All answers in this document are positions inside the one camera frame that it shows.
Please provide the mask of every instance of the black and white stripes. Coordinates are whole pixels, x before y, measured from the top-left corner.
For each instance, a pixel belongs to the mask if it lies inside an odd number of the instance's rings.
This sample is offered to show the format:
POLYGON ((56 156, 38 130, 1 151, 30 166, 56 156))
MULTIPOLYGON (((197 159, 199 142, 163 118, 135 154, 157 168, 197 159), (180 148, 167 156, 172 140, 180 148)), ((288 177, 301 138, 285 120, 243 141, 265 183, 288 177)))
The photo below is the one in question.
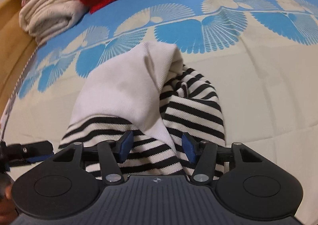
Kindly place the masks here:
MULTIPOLYGON (((129 121, 114 116, 95 115, 71 125, 63 137, 60 149, 80 141, 85 147, 113 139, 118 140, 127 130, 134 133, 134 146, 125 163, 119 164, 123 174, 188 174, 195 166, 182 149, 181 136, 188 132, 195 140, 208 140, 225 146, 221 108, 215 88, 197 71, 183 67, 182 75, 167 81, 160 94, 160 113, 175 145, 144 135, 129 121)), ((86 170, 100 177, 98 163, 86 170)), ((222 163, 216 165, 215 178, 223 173, 222 163)))

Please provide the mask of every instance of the metal screw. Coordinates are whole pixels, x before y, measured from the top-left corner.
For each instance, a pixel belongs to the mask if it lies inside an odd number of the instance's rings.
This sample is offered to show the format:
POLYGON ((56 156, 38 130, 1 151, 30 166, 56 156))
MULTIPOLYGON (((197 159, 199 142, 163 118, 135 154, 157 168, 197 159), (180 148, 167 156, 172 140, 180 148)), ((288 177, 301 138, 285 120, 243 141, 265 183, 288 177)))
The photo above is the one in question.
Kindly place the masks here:
POLYGON ((206 144, 207 144, 207 143, 209 143, 209 141, 205 141, 205 140, 201 141, 201 142, 199 143, 200 149, 203 150, 203 149, 206 147, 206 144))
POLYGON ((193 180, 195 180, 197 182, 206 182, 209 180, 209 177, 206 174, 196 174, 193 177, 193 180))
POLYGON ((109 175, 106 176, 106 180, 108 182, 118 182, 119 180, 121 180, 121 175, 109 174, 109 175))

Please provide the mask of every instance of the ridged black surface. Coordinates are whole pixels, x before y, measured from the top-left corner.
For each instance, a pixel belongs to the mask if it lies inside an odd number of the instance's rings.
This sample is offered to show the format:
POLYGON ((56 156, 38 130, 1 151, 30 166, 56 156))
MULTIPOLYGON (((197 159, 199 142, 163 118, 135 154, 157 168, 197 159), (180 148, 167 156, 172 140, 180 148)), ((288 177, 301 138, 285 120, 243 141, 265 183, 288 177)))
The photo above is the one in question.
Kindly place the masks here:
POLYGON ((301 225, 295 218, 251 221, 223 208, 211 190, 184 176, 131 176, 107 187, 87 210, 61 220, 44 221, 25 214, 12 225, 301 225))

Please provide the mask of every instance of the circular pad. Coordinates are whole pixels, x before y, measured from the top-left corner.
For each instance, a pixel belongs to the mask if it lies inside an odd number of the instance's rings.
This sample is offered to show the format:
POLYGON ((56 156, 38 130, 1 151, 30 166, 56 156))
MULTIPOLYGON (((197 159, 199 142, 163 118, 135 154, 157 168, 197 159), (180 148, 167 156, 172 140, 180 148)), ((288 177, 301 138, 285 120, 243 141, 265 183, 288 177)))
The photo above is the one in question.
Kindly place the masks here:
POLYGON ((34 190, 47 197, 59 196, 70 190, 72 182, 62 176, 46 176, 36 181, 34 190))
POLYGON ((258 197, 270 197, 280 190, 280 184, 266 176, 249 177, 243 182, 243 186, 248 193, 258 197))

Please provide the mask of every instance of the mattress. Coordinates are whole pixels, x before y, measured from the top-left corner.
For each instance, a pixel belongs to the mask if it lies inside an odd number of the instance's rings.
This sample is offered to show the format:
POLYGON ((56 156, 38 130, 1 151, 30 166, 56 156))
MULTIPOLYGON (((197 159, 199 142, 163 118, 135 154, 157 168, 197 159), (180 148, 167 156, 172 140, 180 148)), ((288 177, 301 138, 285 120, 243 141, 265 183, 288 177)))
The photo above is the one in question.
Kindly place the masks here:
POLYGON ((316 225, 318 0, 113 2, 39 48, 6 142, 56 150, 90 71, 146 40, 177 44, 217 90, 227 145, 243 142, 293 174, 304 188, 296 217, 316 225))

